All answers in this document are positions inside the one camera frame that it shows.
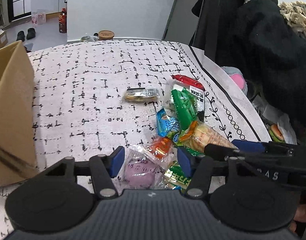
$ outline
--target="purple snack package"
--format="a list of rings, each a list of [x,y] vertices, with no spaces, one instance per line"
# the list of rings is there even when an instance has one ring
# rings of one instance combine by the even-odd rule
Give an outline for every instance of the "purple snack package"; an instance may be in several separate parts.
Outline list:
[[[131,145],[124,166],[124,188],[154,189],[164,174],[164,170],[145,155],[146,149]]]
[[[131,187],[149,188],[154,183],[156,168],[157,166],[145,157],[132,160],[125,167],[124,179]]]

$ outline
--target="snack package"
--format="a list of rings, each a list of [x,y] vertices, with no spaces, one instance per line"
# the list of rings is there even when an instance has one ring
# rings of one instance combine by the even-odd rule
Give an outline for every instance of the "snack package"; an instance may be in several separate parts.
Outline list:
[[[185,190],[191,182],[191,178],[185,177],[182,168],[177,161],[173,161],[172,165],[170,165],[164,173],[164,179],[166,183],[164,183],[163,186],[167,186],[171,189],[176,189],[176,187],[179,186],[181,189]]]
[[[197,98],[197,116],[200,121],[204,122],[205,89],[203,85],[195,79],[183,75],[172,75],[172,79],[166,84],[164,106],[168,109],[175,110],[171,91],[178,90],[182,92],[184,88]]]
[[[180,141],[183,142],[186,147],[200,153],[204,153],[204,147],[209,143],[236,148],[229,140],[200,121],[194,122],[187,130],[186,134],[180,137]]]
[[[178,145],[180,138],[180,124],[176,117],[166,114],[165,109],[162,108],[156,113],[157,134],[161,137],[167,137]]]
[[[171,130],[173,132],[179,132],[180,130],[178,119],[173,116],[168,116],[164,108],[156,113],[156,121],[157,134],[161,137],[166,137]]]
[[[129,102],[156,102],[160,97],[157,88],[129,88],[123,99]]]
[[[158,137],[146,147],[145,155],[155,164],[167,170],[174,154],[172,140],[167,137]]]
[[[171,94],[173,96],[175,112],[181,129],[186,130],[197,117],[197,110],[194,105],[196,98],[186,89],[182,92],[172,90]]]
[[[160,182],[164,171],[145,155],[146,149],[133,145],[125,164],[124,182],[134,189],[153,189]]]

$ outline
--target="clothing pile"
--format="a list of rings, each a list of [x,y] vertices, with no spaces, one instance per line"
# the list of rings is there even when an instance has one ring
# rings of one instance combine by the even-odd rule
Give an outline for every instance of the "clothing pile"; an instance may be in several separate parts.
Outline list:
[[[306,125],[306,3],[216,2],[219,13],[213,0],[199,0],[193,7],[199,23],[192,45],[220,67],[238,68],[248,84],[248,98],[253,101],[259,94],[265,101],[262,109],[272,106],[278,110],[275,117],[285,113],[284,120]],[[217,40],[208,28],[217,30]]]

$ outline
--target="wood baseboard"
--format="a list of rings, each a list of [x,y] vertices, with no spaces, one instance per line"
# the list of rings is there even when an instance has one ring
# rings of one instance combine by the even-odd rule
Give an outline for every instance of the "wood baseboard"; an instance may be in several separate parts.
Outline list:
[[[58,18],[59,17],[59,13],[60,12],[47,14],[46,15],[46,20],[53,19],[53,18]]]

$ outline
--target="hamburger toy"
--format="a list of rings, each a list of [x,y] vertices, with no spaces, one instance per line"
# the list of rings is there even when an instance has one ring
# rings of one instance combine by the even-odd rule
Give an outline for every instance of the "hamburger toy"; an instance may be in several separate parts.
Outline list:
[[[269,135],[274,142],[285,143],[284,137],[276,124],[271,125]]]

